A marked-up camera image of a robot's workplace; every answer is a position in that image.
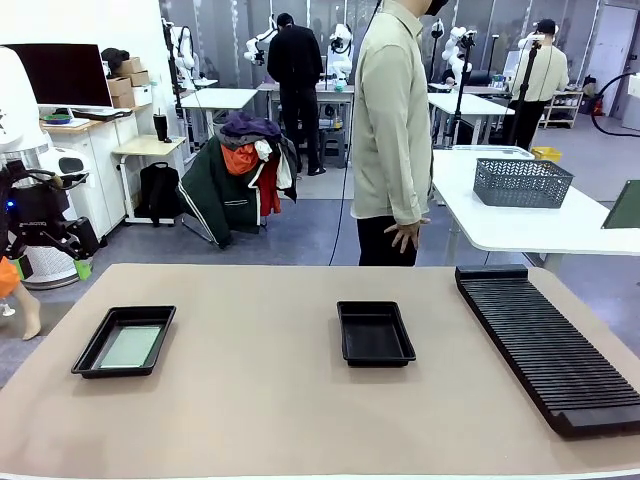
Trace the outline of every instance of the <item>black face mask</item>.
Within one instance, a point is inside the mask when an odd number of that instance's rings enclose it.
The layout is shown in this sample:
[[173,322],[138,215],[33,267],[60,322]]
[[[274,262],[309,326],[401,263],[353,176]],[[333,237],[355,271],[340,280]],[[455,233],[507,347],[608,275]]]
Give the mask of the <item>black face mask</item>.
[[444,7],[447,3],[449,3],[449,0],[433,0],[425,15],[431,15],[432,17],[435,17],[436,15],[438,15],[442,7]]

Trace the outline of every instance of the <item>computer monitor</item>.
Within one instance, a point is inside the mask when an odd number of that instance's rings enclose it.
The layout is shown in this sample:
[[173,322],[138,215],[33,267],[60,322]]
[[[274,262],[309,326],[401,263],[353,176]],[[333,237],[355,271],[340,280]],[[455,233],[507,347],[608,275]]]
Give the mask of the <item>computer monitor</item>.
[[20,57],[38,105],[112,107],[97,45],[23,43],[4,46]]

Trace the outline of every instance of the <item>beige shirt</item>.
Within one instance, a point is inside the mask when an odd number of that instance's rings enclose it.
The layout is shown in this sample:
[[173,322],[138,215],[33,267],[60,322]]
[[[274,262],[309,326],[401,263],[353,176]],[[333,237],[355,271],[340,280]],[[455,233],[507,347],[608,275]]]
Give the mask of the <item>beige shirt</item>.
[[362,42],[352,157],[355,218],[393,215],[408,225],[428,211],[431,126],[421,32],[420,20],[387,0]]
[[[529,52],[522,52],[516,78],[513,83],[513,98],[517,100],[520,95],[520,87],[524,80],[524,75],[529,64]],[[567,56],[553,46],[543,46],[538,50],[533,70],[531,70],[531,80],[529,90],[525,96],[527,102],[548,102],[553,97],[556,90],[564,90],[569,85],[569,68],[567,67]]]

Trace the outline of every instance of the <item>tripod stand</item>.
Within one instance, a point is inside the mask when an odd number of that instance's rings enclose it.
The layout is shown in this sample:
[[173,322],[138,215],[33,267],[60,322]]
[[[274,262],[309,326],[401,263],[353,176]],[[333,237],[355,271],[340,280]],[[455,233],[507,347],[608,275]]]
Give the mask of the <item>tripod stand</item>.
[[453,121],[449,125],[449,130],[445,137],[450,139],[450,146],[456,144],[458,139],[458,129],[460,127],[460,121],[462,120],[462,95],[464,94],[464,87],[467,83],[467,79],[469,78],[467,75],[467,68],[469,67],[469,59],[471,58],[471,49],[476,46],[476,42],[473,39],[475,32],[467,32],[461,39],[460,45],[462,48],[466,49],[466,53],[464,56],[464,66],[462,67],[462,77],[460,79],[460,90],[458,91],[458,103],[456,105],[456,111],[453,115]]

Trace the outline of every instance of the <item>green screen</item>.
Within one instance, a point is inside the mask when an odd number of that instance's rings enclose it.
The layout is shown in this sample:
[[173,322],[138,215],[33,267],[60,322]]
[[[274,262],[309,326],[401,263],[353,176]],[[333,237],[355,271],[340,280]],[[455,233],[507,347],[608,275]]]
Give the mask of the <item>green screen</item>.
[[602,228],[640,228],[640,180],[627,182]]

